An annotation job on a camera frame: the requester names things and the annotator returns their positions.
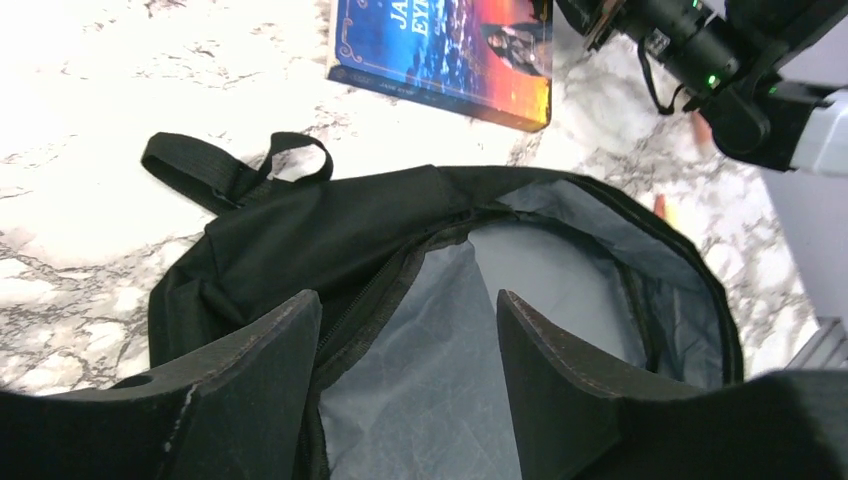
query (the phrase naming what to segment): white marble surface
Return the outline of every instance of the white marble surface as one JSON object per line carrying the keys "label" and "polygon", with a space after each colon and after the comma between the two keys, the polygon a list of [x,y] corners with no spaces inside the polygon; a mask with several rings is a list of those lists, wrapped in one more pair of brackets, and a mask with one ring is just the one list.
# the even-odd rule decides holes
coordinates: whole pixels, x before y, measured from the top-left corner
{"label": "white marble surface", "polygon": [[[328,17],[317,0],[0,7],[0,387],[103,387],[147,367],[147,293],[211,219],[141,168],[157,131],[246,161],[272,131],[306,132],[331,149],[337,178],[532,165],[646,204],[665,193],[728,290],[748,375],[784,366],[814,331],[759,173],[701,159],[688,119],[654,113],[628,41],[576,62],[562,46],[553,123],[523,134],[325,81]],[[668,98],[674,84],[659,83]],[[422,134],[432,129],[441,143]],[[301,160],[283,175],[315,165]]]}

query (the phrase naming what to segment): book title text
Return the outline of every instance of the book title text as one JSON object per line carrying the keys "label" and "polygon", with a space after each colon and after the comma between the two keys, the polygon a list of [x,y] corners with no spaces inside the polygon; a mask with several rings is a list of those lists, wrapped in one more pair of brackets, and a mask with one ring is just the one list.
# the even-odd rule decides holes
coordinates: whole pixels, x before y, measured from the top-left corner
{"label": "book title text", "polygon": [[430,3],[428,0],[400,0],[392,2],[391,17],[401,30],[427,36],[429,34]]}

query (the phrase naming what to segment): book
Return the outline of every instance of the book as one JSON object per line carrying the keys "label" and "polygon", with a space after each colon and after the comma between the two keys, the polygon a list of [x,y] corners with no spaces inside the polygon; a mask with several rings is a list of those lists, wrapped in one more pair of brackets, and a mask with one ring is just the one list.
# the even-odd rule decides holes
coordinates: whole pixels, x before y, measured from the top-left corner
{"label": "book", "polygon": [[553,0],[333,0],[327,77],[524,131],[550,123]]}

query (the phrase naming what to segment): blue book cover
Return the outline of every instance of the blue book cover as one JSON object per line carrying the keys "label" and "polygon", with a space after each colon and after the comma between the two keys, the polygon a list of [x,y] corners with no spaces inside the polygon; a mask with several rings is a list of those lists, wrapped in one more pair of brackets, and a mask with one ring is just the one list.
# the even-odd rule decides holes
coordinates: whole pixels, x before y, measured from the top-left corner
{"label": "blue book cover", "polygon": [[525,131],[550,123],[553,0],[334,0],[328,78]]}

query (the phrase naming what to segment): black carry strap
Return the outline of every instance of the black carry strap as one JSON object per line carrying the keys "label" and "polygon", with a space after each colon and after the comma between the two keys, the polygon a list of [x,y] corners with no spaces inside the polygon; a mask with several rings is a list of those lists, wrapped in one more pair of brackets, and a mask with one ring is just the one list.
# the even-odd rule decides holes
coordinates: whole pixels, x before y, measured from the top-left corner
{"label": "black carry strap", "polygon": [[271,148],[259,170],[250,168],[224,150],[186,135],[157,133],[147,142],[141,164],[164,184],[220,215],[292,185],[269,179],[272,158],[280,152],[314,145],[324,151],[324,165],[301,177],[295,185],[326,182],[333,175],[333,158],[320,140],[297,132],[271,135]]}

